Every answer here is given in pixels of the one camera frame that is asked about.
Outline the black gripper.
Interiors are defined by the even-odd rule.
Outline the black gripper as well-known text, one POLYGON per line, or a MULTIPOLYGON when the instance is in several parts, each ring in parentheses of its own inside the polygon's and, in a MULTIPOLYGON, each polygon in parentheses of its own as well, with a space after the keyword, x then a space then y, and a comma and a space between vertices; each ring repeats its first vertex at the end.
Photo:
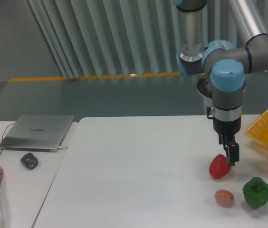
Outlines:
POLYGON ((228 166, 234 166, 239 161, 239 145, 235 135, 241 128, 242 106, 233 110, 221 110, 215 106, 206 108, 207 118, 212 120, 213 129, 218 133, 219 144, 226 152, 228 166))

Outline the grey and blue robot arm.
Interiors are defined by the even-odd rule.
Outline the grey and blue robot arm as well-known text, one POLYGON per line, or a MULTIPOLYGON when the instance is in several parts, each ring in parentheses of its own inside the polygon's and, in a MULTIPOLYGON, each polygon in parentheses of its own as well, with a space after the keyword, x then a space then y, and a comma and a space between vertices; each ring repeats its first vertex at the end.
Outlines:
POLYGON ((229 166, 239 161, 235 134, 241 127, 245 74, 268 70, 268 31, 256 6, 248 0, 230 0, 228 7, 244 47, 235 48, 225 40, 201 43, 201 13, 204 0, 175 0, 181 14, 182 47, 176 59, 181 74, 203 73, 199 92, 210 98, 207 118, 226 152, 229 166))

